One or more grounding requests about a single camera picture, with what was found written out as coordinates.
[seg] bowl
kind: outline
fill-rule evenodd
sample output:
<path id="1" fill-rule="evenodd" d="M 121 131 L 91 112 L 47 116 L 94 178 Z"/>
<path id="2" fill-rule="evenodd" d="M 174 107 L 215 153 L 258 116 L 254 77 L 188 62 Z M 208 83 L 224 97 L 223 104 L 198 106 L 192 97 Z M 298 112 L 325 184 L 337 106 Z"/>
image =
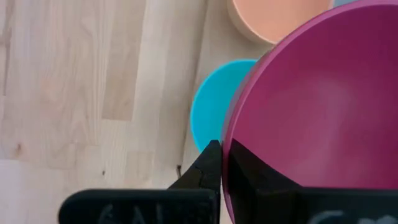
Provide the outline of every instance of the bowl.
<path id="1" fill-rule="evenodd" d="M 333 0 L 227 0 L 229 16 L 244 36 L 272 44 L 332 6 Z"/>
<path id="2" fill-rule="evenodd" d="M 308 21 L 254 66 L 228 110 L 239 141 L 306 187 L 398 189 L 398 1 L 356 1 Z"/>
<path id="3" fill-rule="evenodd" d="M 235 90 L 256 60 L 234 60 L 212 72 L 193 99 L 190 125 L 193 140 L 202 152 L 210 140 L 221 141 L 225 114 Z"/>

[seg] orange bowl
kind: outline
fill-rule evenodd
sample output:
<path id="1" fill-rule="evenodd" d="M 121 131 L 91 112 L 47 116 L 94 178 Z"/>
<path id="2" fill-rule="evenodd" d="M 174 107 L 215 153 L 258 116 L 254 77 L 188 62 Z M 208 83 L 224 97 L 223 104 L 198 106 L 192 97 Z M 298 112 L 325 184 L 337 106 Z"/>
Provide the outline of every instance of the orange bowl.
<path id="1" fill-rule="evenodd" d="M 333 7 L 333 0 L 227 0 L 236 28 L 258 43 L 276 44 L 309 19 Z"/>

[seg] wooden table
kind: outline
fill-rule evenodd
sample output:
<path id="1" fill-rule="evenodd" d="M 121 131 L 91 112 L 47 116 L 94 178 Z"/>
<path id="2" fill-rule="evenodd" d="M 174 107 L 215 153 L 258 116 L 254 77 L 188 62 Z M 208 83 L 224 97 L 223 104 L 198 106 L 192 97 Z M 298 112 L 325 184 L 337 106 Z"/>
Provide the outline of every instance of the wooden table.
<path id="1" fill-rule="evenodd" d="M 0 222 L 56 223 L 81 189 L 167 187 L 198 155 L 198 85 L 269 47 L 225 0 L 0 0 Z"/>

